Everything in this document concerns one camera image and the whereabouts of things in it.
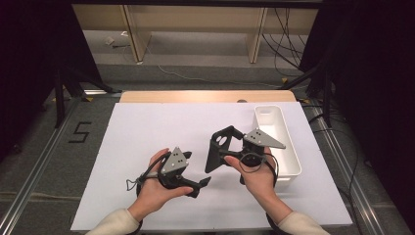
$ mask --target forearm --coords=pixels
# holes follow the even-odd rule
[[[254,195],[254,197],[276,224],[281,222],[293,211],[275,193]]]
[[[256,200],[280,229],[290,234],[328,234],[311,217],[293,211],[276,194],[255,195]]]
[[[139,222],[127,209],[111,212],[87,235],[124,235],[137,230]]]
[[[139,198],[128,208],[128,211],[137,221],[143,220],[144,217],[153,212],[145,202],[142,202]]]

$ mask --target gray carpet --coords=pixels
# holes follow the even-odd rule
[[[162,67],[166,71],[176,72],[187,78],[167,74],[156,66],[99,65],[98,68],[106,84],[122,90],[275,89],[274,86],[283,84],[281,78],[285,77],[278,74],[275,69],[259,68]],[[297,71],[282,70],[282,72],[296,73]],[[209,82],[189,80],[189,78],[203,78],[208,79]],[[229,80],[230,82],[212,82],[219,80]],[[301,84],[293,89],[296,97],[306,97],[305,88],[302,88],[305,85]],[[83,86],[86,89],[95,88],[90,84],[83,84]],[[0,187],[3,193],[13,193],[20,189],[51,135],[55,124],[55,108],[52,98],[53,94],[45,102],[46,112],[39,112],[30,131],[24,137],[22,142],[23,151],[19,154],[11,154],[0,164]],[[78,105],[69,120],[63,138],[35,189],[36,193],[45,195],[36,194],[37,197],[30,200],[13,234],[73,234],[69,231],[70,224],[95,163],[116,102],[118,102],[118,98],[94,98],[91,102],[82,102]],[[371,205],[375,208],[385,231],[387,234],[411,234],[377,179],[376,174],[369,166],[364,164],[364,154],[356,146],[353,135],[346,121],[343,120],[340,111],[335,109],[335,104],[332,107],[334,108],[332,109],[332,124],[334,129],[338,130],[335,131],[336,136],[351,164],[357,159],[356,153],[359,153],[355,173],[356,179],[364,186],[364,191]],[[308,119],[315,116],[312,109],[315,108],[304,108]],[[82,137],[73,134],[80,121],[91,122],[82,125],[79,129],[88,131],[89,135],[84,143],[70,143],[69,141],[80,140]],[[316,121],[311,124],[311,128],[316,131],[319,130]],[[330,147],[323,138],[323,133],[317,132],[315,137],[336,184],[347,191],[347,182],[340,173]],[[50,198],[46,195],[57,196],[58,198]],[[10,194],[0,196],[0,212],[3,213],[12,202],[12,198]],[[344,200],[351,212],[346,197],[344,197]],[[361,216],[359,214],[357,216],[363,233],[368,234]],[[340,228],[330,227],[327,230],[332,234],[358,234],[356,225]]]

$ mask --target hand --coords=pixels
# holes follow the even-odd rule
[[[265,148],[264,152],[271,154],[269,148]],[[275,162],[272,157],[267,155],[266,159],[275,168]],[[226,156],[225,161],[241,173],[247,189],[275,223],[278,224],[293,211],[275,193],[274,173],[267,165],[263,164],[257,171],[246,172],[247,170],[242,170],[238,159],[232,156]]]
[[[264,153],[267,154],[266,158],[268,162],[275,168],[276,164],[270,156],[271,150],[266,147]],[[259,170],[250,172],[249,170],[243,171],[241,168],[241,165],[243,164],[240,163],[240,160],[232,156],[226,156],[225,161],[241,173],[242,177],[244,177],[245,185],[256,199],[257,197],[265,197],[267,195],[275,194],[274,174],[266,164],[263,164]]]
[[[166,154],[167,152],[168,149],[158,151],[151,157],[149,165],[151,165],[156,159],[158,159],[163,154]],[[151,169],[151,172],[157,171],[160,165],[161,163],[158,162]],[[166,189],[159,183],[158,179],[149,178],[144,181],[137,200],[128,208],[128,210],[137,221],[140,221],[148,214],[158,211],[170,199],[184,196],[191,192],[193,192],[193,188],[191,187]]]

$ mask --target black cable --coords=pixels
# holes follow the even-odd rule
[[[308,124],[311,124],[312,122],[314,122],[315,120],[317,120],[318,118],[322,118],[324,115],[323,114],[320,114],[320,115],[317,115],[316,117],[313,117],[312,119],[310,119],[309,121],[308,121]]]
[[[279,16],[276,8],[274,8],[274,12],[275,12],[275,15],[277,16],[277,19],[278,19],[278,22],[280,23],[281,28],[283,29],[283,36],[282,37],[284,37],[284,35],[286,35],[286,37],[288,39],[288,42],[289,42],[289,45],[290,45],[290,48],[291,48],[291,53],[293,55],[293,59],[294,59],[295,63],[298,66],[299,63],[297,62],[296,56],[294,55],[294,52],[295,51],[296,51],[296,55],[297,55],[297,57],[299,58],[300,61],[301,61],[301,59],[300,59],[299,54],[297,53],[297,50],[296,50],[293,42],[291,41],[290,33],[289,33],[289,28],[288,28],[288,22],[289,22],[289,18],[290,18],[290,9],[289,8],[286,8],[286,23],[285,23],[285,26],[283,26],[283,23],[282,23],[282,21],[280,19],[280,16]]]
[[[266,44],[268,44],[268,46],[271,48],[271,50],[273,50],[279,57],[281,57],[281,59],[283,59],[284,61],[286,61],[287,63],[289,63],[291,66],[293,66],[296,69],[299,69],[298,66],[296,66],[293,62],[291,62],[290,60],[288,60],[287,58],[285,58],[283,55],[281,55],[281,53],[279,53],[277,50],[275,50],[271,44],[268,42],[268,40],[264,37],[264,35],[262,34],[263,39],[265,40]]]
[[[124,45],[124,46],[117,46],[117,45],[113,45],[113,49],[114,48],[119,48],[119,47],[129,47],[130,45]]]
[[[267,156],[270,156],[270,157],[272,157],[272,159],[275,161],[275,164],[276,164],[276,169],[268,162],[268,160],[267,160],[267,158],[265,157],[265,158],[263,158],[264,159],[264,161],[262,162],[262,164],[265,164],[266,166],[268,166],[269,167],[269,169],[271,170],[271,172],[274,174],[274,187],[275,187],[275,184],[277,183],[277,179],[278,179],[278,174],[279,174],[279,171],[280,171],[280,166],[279,166],[279,164],[278,164],[278,160],[277,160],[277,158],[275,158],[275,156],[273,156],[272,154],[268,154],[268,153],[264,153],[264,155],[267,155]],[[247,171],[247,170],[245,170],[243,167],[242,167],[242,164],[243,164],[243,162],[242,162],[242,159],[244,158],[245,156],[243,156],[243,157],[241,157],[240,159],[239,159],[239,166],[241,167],[241,169],[242,169],[242,171],[243,172],[245,172],[245,173],[254,173],[254,172],[257,172],[257,171],[259,171],[260,170],[260,168],[262,167],[262,164],[260,164],[259,165],[259,167],[258,168],[256,168],[256,169],[254,169],[254,170],[252,170],[252,171]]]
[[[337,118],[334,118],[334,117],[330,117],[330,119],[331,119],[331,120],[338,121],[338,122],[340,122],[340,123],[344,123],[344,124],[346,124],[346,123],[347,123],[347,121],[345,121],[345,120],[337,119]]]
[[[323,106],[316,106],[316,105],[304,105],[302,107],[303,108],[309,108],[309,107],[311,107],[311,108],[323,108]]]
[[[304,45],[304,46],[305,46],[305,42],[302,40],[302,38],[301,38],[301,36],[300,36],[300,35],[299,35],[299,39],[301,40],[302,45]]]
[[[269,169],[271,170],[272,174],[274,175],[274,181],[273,181],[273,187],[275,187],[275,184],[277,183],[277,179],[278,179],[278,173],[280,171],[280,166],[278,165],[278,161],[277,158],[275,158],[275,156],[273,156],[272,154],[268,154],[268,153],[264,153],[267,156],[271,156],[272,159],[275,161],[276,167],[277,169],[275,170],[275,168],[268,162],[265,161],[266,166],[269,167]],[[290,233],[287,233],[283,230],[281,230],[281,228],[279,228],[275,222],[272,220],[271,216],[269,216],[269,214],[266,212],[266,219],[268,220],[269,225],[271,226],[271,228],[273,229],[273,233],[270,234],[277,234],[277,235],[290,235]]]
[[[279,47],[284,48],[284,49],[289,50],[289,51],[294,50],[294,49],[292,49],[292,48],[288,48],[288,47],[283,46],[283,45],[281,44],[281,40],[282,40],[282,38],[283,38],[283,37],[281,37],[280,42],[277,42],[277,41],[275,41],[275,39],[274,39],[274,37],[272,36],[272,34],[268,34],[268,36],[269,36],[269,37],[271,38],[271,40],[272,40],[272,41],[274,41],[274,42],[275,42],[275,44],[277,44]],[[300,53],[300,54],[304,54],[302,51],[297,51],[297,50],[296,50],[296,52],[297,52],[297,53]]]
[[[355,141],[348,134],[346,134],[344,131],[341,131],[341,130],[338,130],[338,129],[333,129],[333,128],[331,128],[331,129],[321,129],[321,130],[315,130],[315,131],[313,131],[313,133],[319,133],[319,132],[323,132],[323,131],[326,132],[326,131],[329,131],[329,130],[340,132],[345,137],[347,137],[353,143],[353,145],[355,146],[356,160],[354,162],[354,166],[353,166],[353,169],[351,171],[350,182],[348,183],[348,187],[347,187],[348,194],[346,194],[345,192],[343,192],[343,193],[345,193],[346,195],[348,195],[347,198],[350,201],[350,208],[351,208],[352,214],[353,214],[353,216],[355,218],[356,227],[357,227],[357,229],[359,231],[359,234],[362,235],[363,232],[361,230],[360,223],[359,223],[359,221],[357,219],[357,213],[356,213],[356,211],[354,209],[354,206],[353,206],[353,198],[351,196],[352,183],[353,183],[353,179],[354,179],[354,176],[355,176],[355,173],[356,173],[356,170],[357,170],[357,164],[358,164],[358,160],[359,160],[359,152],[358,152],[358,149],[357,149],[357,144],[355,143]]]
[[[167,158],[167,156],[169,156],[168,154],[164,154],[161,155],[158,159],[156,159],[152,164],[150,164],[150,166],[147,168],[147,170],[140,175],[140,177],[138,177],[135,181],[132,181],[130,179],[126,180],[127,183],[127,191],[131,191],[138,182],[140,183],[144,183],[144,180],[146,180],[147,175],[150,173],[150,170],[152,170],[152,168],[158,163],[161,162],[162,160],[164,160],[165,158]],[[133,183],[133,186],[130,188],[128,183]]]
[[[297,75],[289,75],[289,74],[283,73],[280,70],[278,70],[278,67],[277,67],[277,53],[274,54],[274,69],[283,76],[297,76]]]

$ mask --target person's right hand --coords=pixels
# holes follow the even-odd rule
[[[271,151],[269,148],[265,148],[264,151],[266,154],[270,154]],[[242,163],[232,156],[226,156],[225,161],[237,169],[244,177],[245,185],[247,189],[253,194],[253,196],[258,200],[263,197],[269,197],[275,195],[274,192],[274,173],[271,169],[263,164],[259,170],[254,172],[246,172],[241,168]],[[268,162],[275,168],[275,162],[271,156],[267,155]]]
[[[265,153],[271,153],[269,148],[265,148]],[[267,155],[267,160],[275,168],[275,162],[272,157]],[[274,173],[267,165],[263,164],[257,171],[246,172],[247,170],[244,171],[241,168],[242,163],[238,159],[226,156],[225,161],[241,173],[248,190],[276,224],[293,211],[275,193]]]

